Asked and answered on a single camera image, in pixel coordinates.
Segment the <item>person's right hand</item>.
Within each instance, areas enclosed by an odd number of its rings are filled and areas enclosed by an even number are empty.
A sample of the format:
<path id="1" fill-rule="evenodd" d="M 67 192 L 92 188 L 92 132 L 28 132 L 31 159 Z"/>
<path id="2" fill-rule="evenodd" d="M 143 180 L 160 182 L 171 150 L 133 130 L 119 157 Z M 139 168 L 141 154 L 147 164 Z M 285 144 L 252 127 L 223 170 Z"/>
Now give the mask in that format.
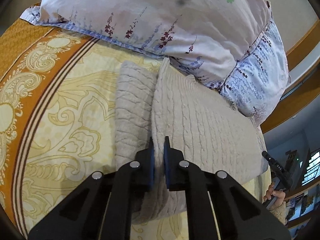
<path id="1" fill-rule="evenodd" d="M 286 196 L 285 192 L 283 192 L 281 190 L 276 191 L 274 189 L 274 183 L 271 183 L 268 186 L 268 189 L 265 192 L 265 195 L 263 196 L 263 201 L 265 202 L 267 200 L 270 200 L 272 197 L 274 197 L 275 201 L 274 201 L 273 205 L 271 205 L 271 207 L 269 208 L 269 210 L 274 210 L 283 204 L 285 196 Z"/>

